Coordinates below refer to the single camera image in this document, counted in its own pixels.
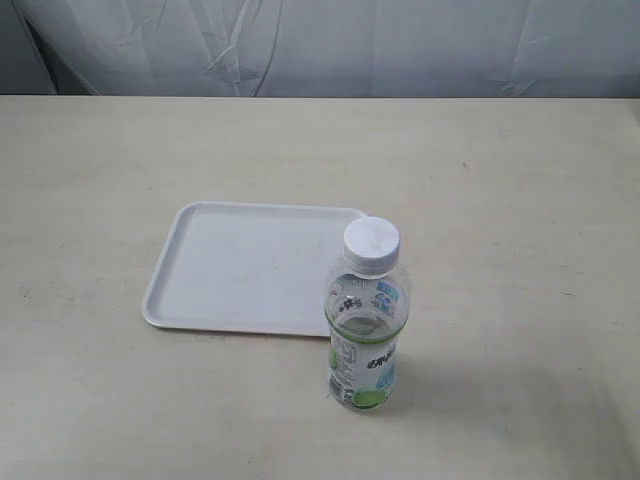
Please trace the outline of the clear plastic bottle white cap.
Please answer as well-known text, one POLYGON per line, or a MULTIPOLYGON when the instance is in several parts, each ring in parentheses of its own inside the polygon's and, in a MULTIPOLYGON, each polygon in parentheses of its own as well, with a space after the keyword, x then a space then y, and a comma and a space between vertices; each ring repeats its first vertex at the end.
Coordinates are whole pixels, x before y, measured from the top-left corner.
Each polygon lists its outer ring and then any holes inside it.
POLYGON ((353 410, 381 406, 394 389, 396 346, 411 301, 400 250, 393 223, 363 216, 346 226, 342 254, 327 276, 328 386, 341 405, 353 410))

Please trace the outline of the white rectangular plastic tray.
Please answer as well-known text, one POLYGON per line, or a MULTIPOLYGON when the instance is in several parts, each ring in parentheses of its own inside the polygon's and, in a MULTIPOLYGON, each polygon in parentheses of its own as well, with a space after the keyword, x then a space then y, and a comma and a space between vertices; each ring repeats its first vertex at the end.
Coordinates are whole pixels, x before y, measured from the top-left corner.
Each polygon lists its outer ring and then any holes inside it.
POLYGON ((325 279, 361 210, 198 201, 176 215, 141 314, 171 330, 329 335, 325 279))

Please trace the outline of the white wrinkled backdrop cloth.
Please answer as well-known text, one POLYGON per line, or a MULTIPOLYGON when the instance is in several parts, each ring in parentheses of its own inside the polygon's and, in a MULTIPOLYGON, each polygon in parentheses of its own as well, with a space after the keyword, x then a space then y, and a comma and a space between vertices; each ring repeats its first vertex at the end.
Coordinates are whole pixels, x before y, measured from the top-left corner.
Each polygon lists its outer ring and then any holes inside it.
POLYGON ((5 1, 6 93, 613 97, 635 1, 5 1))

